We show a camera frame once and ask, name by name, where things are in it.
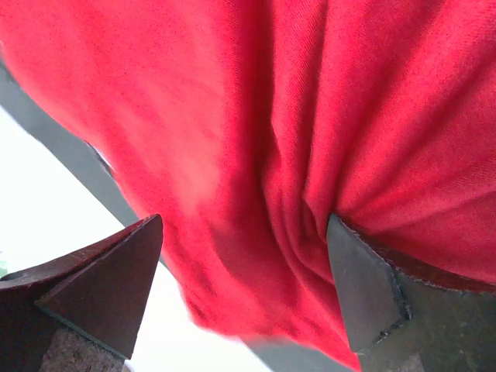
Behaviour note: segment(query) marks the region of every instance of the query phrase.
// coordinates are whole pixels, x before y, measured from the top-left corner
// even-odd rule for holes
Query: red fabric
[[[357,368],[331,212],[496,282],[494,1],[4,1],[0,39],[138,213],[164,217],[200,326]]]

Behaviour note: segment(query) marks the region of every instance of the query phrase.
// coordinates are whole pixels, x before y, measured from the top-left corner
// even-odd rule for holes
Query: red cloth
[[[331,212],[496,282],[494,1],[7,0],[0,39],[135,210],[164,217],[200,326],[357,368]]]

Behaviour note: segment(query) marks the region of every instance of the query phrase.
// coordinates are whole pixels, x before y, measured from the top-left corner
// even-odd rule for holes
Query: gray surface
[[[137,220],[90,148],[56,124],[10,81],[0,61],[0,105],[47,149],[124,225]],[[275,372],[346,372],[318,351],[300,346],[257,346],[252,351]]]

